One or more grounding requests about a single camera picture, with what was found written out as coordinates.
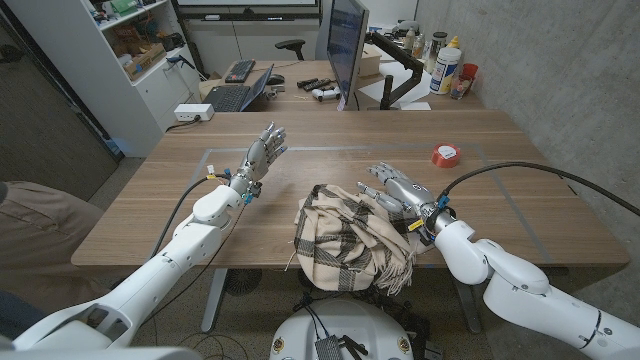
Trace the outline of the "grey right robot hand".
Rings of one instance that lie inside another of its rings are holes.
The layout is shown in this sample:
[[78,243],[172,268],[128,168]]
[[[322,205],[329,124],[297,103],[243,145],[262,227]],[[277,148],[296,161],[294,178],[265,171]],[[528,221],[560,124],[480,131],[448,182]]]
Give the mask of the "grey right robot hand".
[[358,182],[360,192],[374,199],[388,212],[408,215],[416,220],[417,225],[410,225],[410,231],[417,230],[425,237],[434,239],[456,221],[450,210],[439,207],[434,195],[426,187],[402,171],[384,162],[369,167],[367,171],[385,186],[385,191]]

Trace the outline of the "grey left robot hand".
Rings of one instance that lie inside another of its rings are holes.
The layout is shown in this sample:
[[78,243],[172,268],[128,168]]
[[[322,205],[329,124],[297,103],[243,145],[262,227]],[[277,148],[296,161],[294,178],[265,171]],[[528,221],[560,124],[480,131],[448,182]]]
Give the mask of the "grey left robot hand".
[[229,186],[239,195],[249,193],[251,188],[267,174],[275,160],[287,150],[284,144],[285,137],[285,128],[276,128],[271,122],[250,145],[237,172],[231,177]]

